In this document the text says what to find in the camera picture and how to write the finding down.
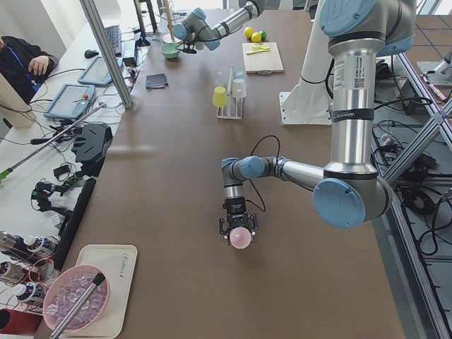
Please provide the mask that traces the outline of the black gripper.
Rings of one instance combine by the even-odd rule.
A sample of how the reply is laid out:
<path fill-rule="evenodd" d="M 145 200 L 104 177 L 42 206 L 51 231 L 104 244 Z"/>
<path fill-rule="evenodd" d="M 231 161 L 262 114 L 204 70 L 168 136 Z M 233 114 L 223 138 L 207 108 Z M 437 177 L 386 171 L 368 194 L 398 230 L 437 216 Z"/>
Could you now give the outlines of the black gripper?
<path fill-rule="evenodd" d="M 219 219 L 219 233 L 224 239 L 229 239 L 230 232 L 236 227 L 245 227 L 251 235 L 251 242 L 258 231 L 258 218 L 256 214 L 249 215 L 246 211 L 244 197 L 226 198 L 223 203 L 226 210 L 226 218 Z"/>
<path fill-rule="evenodd" d="M 186 54 L 196 54 L 195 44 L 184 42 L 182 51 Z"/>

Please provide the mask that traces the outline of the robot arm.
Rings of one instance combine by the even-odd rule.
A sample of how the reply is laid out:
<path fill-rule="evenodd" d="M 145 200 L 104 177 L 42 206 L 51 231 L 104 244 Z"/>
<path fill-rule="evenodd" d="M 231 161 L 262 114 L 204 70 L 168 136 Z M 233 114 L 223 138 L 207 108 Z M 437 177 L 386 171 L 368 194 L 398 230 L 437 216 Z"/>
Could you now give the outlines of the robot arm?
<path fill-rule="evenodd" d="M 257 217 L 246 210 L 243 183 L 276 177 L 312 191 L 316 212 L 329 225 L 351 228 L 383 215 L 392 195 L 371 164 L 374 86 L 378 57 L 399 54 L 415 36 L 414 1 L 321 1 L 311 46 L 330 53 L 325 75 L 333 76 L 331 159 L 317 167 L 283 156 L 250 155 L 221 162 L 226 217 L 219 233 L 243 249 L 254 239 Z"/>
<path fill-rule="evenodd" d="M 213 51 L 220 46 L 221 39 L 235 33 L 264 11 L 284 9 L 282 1 L 237 1 L 237 5 L 235 11 L 215 25 L 208 23 L 207 13 L 199 7 L 175 24 L 173 35 L 182 42 L 182 51 L 187 54 L 196 54 L 204 48 Z"/>

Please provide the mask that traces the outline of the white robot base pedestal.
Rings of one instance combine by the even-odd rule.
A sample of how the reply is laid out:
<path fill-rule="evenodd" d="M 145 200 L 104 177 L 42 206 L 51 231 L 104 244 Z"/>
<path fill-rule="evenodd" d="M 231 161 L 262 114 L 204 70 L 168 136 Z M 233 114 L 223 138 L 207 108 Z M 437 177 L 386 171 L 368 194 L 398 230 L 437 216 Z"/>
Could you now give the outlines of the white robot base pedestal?
<path fill-rule="evenodd" d="M 283 124 L 331 124 L 325 80 L 332 56 L 328 52 L 328 37 L 320 27 L 322 6 L 319 1 L 299 82 L 292 91 L 279 93 Z"/>

